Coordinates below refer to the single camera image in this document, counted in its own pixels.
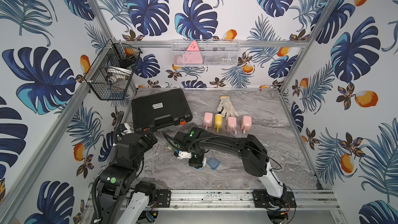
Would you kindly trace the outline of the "grey clear sharpener tray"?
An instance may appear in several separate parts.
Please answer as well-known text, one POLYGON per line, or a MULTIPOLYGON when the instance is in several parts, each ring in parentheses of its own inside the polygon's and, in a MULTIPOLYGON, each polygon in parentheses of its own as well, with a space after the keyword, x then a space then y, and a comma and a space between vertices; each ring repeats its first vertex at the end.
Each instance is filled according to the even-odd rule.
POLYGON ((191 132, 191 130, 193 128, 197 128, 198 126, 195 123, 190 123, 189 125, 187 125, 187 131, 191 132))

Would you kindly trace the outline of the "blue clear sharpener tray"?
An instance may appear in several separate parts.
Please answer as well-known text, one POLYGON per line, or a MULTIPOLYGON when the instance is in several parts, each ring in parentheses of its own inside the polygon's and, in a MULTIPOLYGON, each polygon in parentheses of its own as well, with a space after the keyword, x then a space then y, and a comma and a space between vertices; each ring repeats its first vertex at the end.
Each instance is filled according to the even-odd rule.
POLYGON ((211 157, 207 160, 207 165, 214 171, 220 166, 221 162, 215 157, 211 157))

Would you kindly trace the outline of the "blue pencil sharpener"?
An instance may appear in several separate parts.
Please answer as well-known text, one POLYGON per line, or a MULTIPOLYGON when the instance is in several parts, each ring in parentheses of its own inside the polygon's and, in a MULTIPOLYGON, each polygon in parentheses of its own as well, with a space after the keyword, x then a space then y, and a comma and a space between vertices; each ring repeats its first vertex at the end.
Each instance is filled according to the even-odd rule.
POLYGON ((187 166, 192 167, 196 170, 201 170, 203 167, 206 167, 207 159, 204 157, 203 159, 200 158, 191 158, 189 159, 187 166))

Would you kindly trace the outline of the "pink pencil sharpener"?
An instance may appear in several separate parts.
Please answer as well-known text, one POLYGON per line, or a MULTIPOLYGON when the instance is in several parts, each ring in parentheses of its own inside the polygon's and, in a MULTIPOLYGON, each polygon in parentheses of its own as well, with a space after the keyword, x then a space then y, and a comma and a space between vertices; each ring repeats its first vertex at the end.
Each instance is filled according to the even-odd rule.
POLYGON ((241 129, 243 134, 245 134, 247 131, 249 131, 252 127, 252 117, 250 116, 243 116, 242 121, 241 121, 241 129))
POLYGON ((212 122, 213 122, 213 113, 206 112, 204 114, 204 119, 203 119, 203 126, 205 130, 207 130, 212 126, 212 122))
POLYGON ((228 117, 227 131, 237 134, 237 120, 236 117, 228 117))

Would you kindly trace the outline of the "yellow pencil sharpener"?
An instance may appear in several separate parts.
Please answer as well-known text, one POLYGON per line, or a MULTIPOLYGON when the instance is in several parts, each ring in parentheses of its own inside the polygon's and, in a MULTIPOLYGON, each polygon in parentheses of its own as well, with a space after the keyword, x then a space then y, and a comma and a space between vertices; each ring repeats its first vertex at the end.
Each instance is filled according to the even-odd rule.
POLYGON ((217 132, 222 128, 223 125, 223 116, 221 114, 216 114, 214 118, 214 128, 217 132))

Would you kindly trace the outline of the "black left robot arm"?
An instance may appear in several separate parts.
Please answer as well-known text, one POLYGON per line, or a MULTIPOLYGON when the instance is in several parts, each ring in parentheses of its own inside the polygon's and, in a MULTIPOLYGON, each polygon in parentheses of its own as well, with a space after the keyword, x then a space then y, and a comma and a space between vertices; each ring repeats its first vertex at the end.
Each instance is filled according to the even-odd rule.
POLYGON ((114 127, 115 156, 91 188, 93 224, 114 222, 131 184, 138 177, 138 170, 144 168, 144 153, 158 142, 149 129, 142 134, 132 133, 122 123, 123 117, 124 112, 120 112, 114 127))

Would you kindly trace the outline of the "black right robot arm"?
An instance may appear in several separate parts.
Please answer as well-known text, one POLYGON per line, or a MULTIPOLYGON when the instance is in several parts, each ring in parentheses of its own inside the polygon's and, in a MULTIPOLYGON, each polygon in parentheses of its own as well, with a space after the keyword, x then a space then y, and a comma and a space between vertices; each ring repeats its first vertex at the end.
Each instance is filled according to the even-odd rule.
POLYGON ((209 150, 216 150, 239 157, 243 163, 246 173, 259 178, 264 190, 264 197, 256 197, 255 204, 270 210, 271 207, 281 210, 283 208, 296 208, 295 196, 292 190, 282 183, 275 171, 281 170, 282 166, 269 155, 262 143, 254 136, 247 135, 245 138, 234 138, 210 133, 207 130, 192 127, 188 133, 177 132, 174 137, 165 132, 162 133, 170 146, 175 149, 179 158, 188 159, 188 165, 195 169, 210 164, 205 160, 205 154, 209 150))

